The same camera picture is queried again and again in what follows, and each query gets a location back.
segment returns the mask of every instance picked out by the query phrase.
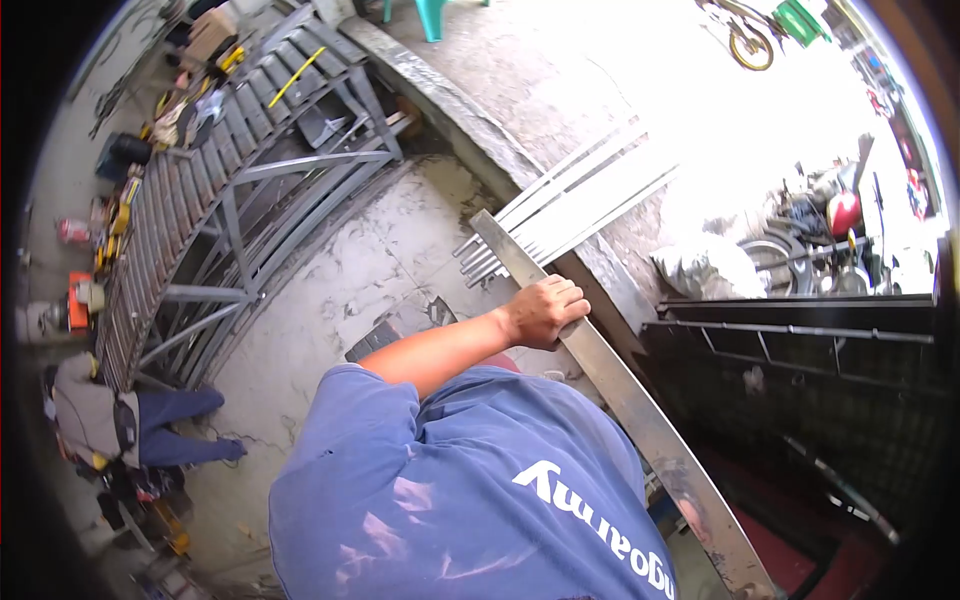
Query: white sack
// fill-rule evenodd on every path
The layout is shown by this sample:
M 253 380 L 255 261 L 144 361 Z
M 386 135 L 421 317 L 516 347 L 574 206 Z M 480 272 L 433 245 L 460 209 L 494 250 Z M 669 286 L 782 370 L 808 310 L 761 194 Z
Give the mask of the white sack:
M 700 233 L 650 257 L 663 278 L 692 300 L 767 297 L 754 261 L 725 237 Z

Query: blue pants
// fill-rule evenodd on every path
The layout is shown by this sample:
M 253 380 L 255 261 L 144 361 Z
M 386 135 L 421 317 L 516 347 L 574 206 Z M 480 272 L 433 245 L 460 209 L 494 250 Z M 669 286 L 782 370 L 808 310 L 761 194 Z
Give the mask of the blue pants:
M 137 394 L 136 397 L 140 404 L 140 464 L 144 467 L 234 461 L 244 455 L 243 443 L 239 440 L 220 438 L 210 442 L 185 438 L 164 427 L 169 422 L 212 413 L 223 406 L 224 397 L 212 388 L 198 392 Z

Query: tiled floor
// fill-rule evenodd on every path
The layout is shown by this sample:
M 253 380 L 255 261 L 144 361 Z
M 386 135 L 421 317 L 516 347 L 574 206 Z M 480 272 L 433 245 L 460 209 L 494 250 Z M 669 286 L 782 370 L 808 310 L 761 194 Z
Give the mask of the tiled floor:
M 206 433 L 240 437 L 250 454 L 237 468 L 214 463 L 188 475 L 197 568 L 226 568 L 268 543 L 267 492 L 317 384 L 385 313 L 426 310 L 439 296 L 464 320 L 516 291 L 503 277 L 467 289 L 450 253 L 470 236 L 467 219 L 490 202 L 454 158 L 415 161 L 293 276 L 217 374 L 227 404 Z M 570 385 L 600 402 L 564 349 L 508 354 L 526 373 L 564 372 Z

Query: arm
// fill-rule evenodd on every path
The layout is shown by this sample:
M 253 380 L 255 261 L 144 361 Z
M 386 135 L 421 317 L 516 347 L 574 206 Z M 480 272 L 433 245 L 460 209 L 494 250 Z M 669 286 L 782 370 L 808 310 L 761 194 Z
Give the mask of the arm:
M 583 290 L 552 275 L 485 315 L 393 342 L 358 364 L 387 383 L 413 383 L 423 400 L 447 379 L 507 348 L 555 348 L 561 328 L 589 311 Z

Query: blue t-shirt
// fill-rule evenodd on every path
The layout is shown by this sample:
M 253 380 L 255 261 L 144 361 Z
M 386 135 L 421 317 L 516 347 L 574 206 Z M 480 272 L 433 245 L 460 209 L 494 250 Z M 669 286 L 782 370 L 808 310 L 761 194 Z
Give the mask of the blue t-shirt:
M 563 383 L 497 367 L 412 384 L 324 376 L 270 490 L 292 600 L 673 600 L 620 428 Z

